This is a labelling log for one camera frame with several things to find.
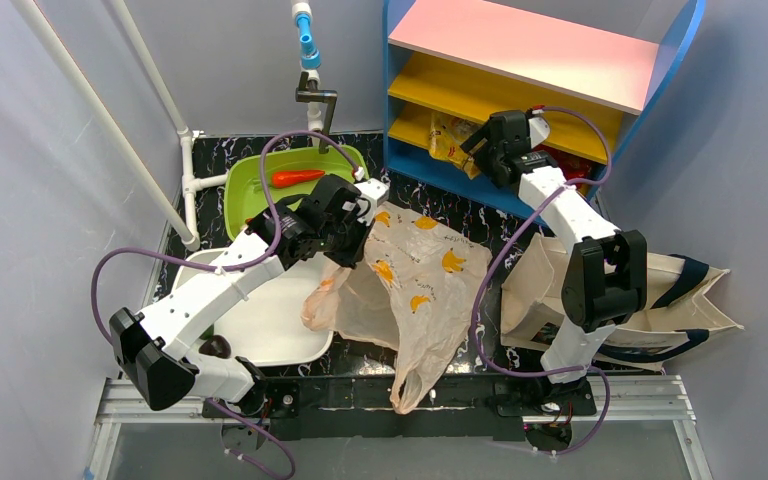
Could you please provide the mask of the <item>red snack packet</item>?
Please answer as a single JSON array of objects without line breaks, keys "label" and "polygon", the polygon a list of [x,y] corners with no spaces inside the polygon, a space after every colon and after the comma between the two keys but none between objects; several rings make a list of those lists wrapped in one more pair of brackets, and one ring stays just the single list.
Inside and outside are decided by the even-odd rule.
[{"label": "red snack packet", "polygon": [[544,150],[558,163],[566,179],[589,178],[591,176],[595,166],[594,162],[551,147],[545,147]]}]

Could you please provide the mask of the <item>yellow snack packet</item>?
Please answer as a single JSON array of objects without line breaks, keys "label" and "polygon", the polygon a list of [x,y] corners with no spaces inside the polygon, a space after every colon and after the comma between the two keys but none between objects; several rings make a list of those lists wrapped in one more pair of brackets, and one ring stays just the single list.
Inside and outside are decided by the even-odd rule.
[{"label": "yellow snack packet", "polygon": [[480,174],[473,158],[465,153],[461,144],[479,129],[479,125],[442,112],[431,113],[429,155],[447,162],[462,171],[469,179]]}]

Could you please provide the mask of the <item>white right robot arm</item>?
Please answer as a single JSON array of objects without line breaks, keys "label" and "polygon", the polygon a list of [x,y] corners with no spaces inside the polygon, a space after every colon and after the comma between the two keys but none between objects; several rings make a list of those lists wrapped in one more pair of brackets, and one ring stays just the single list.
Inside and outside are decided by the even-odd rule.
[{"label": "white right robot arm", "polygon": [[516,191],[567,253],[561,288],[564,319],[533,378],[567,387],[587,375],[600,347],[616,328],[642,310],[647,298],[647,245],[636,231],[622,231],[597,213],[557,162],[537,151],[548,137],[546,108],[496,112],[461,145],[499,188]]}]

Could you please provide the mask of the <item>banana print plastic bag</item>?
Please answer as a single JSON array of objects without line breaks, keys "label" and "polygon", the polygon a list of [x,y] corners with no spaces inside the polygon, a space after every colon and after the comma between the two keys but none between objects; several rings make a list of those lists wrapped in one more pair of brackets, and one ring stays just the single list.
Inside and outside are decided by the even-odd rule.
[{"label": "banana print plastic bag", "polygon": [[396,353],[389,401],[406,415],[465,342],[491,251],[437,220],[386,203],[355,268],[326,264],[301,320]]}]

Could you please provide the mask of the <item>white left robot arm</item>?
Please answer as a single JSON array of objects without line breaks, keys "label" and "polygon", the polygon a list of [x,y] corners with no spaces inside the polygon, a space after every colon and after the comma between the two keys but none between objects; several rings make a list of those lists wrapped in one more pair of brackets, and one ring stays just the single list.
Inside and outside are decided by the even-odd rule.
[{"label": "white left robot arm", "polygon": [[321,253],[353,268],[363,257],[377,209],[389,188],[377,179],[351,183],[328,174],[297,207],[273,200],[232,244],[161,300],[109,321],[115,360],[148,407],[165,410],[187,396],[241,401],[259,380],[244,357],[200,352],[201,335],[263,284]]}]

